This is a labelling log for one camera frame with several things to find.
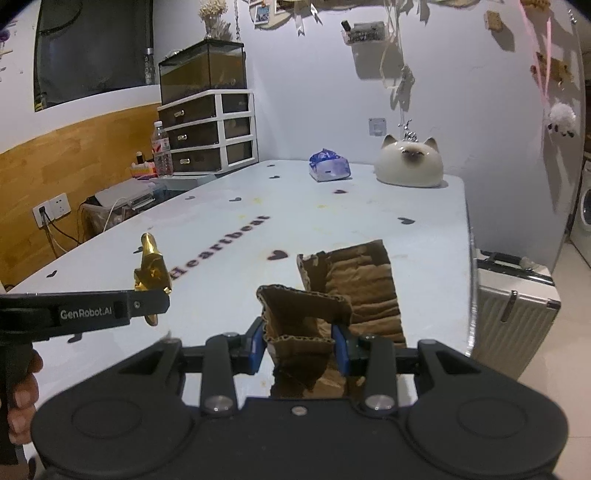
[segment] silver suitcase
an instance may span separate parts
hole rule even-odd
[[[560,310],[548,268],[524,268],[524,259],[478,250],[478,322],[475,360],[519,378]]]

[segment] drawer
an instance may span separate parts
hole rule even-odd
[[[177,148],[200,147],[202,145],[215,145],[219,143],[217,138],[217,122],[193,125],[168,131],[171,150]]]
[[[158,116],[162,120],[164,128],[215,117],[215,95],[207,95],[177,106],[165,108],[158,112]]]
[[[223,129],[226,138],[244,137],[251,134],[251,118],[230,118],[223,121]]]
[[[252,157],[252,141],[236,143],[226,147],[228,165]]]
[[[222,95],[223,113],[248,112],[247,93],[224,93]]]
[[[222,169],[219,148],[191,150],[189,152],[173,153],[172,155],[175,173],[218,171]]]

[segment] fish tank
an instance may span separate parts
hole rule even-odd
[[[158,64],[162,104],[210,89],[246,88],[244,44],[206,39]]]

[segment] human hand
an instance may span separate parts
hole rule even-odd
[[[39,400],[39,386],[33,376],[43,368],[43,360],[33,350],[25,380],[14,387],[16,408],[8,410],[8,437],[15,445],[24,445],[31,441],[31,420],[35,413],[35,402]]]

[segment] tiled floor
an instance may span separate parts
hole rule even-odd
[[[555,473],[591,479],[591,268],[564,244],[553,272],[562,308],[546,340],[519,379],[558,403],[569,441]]]

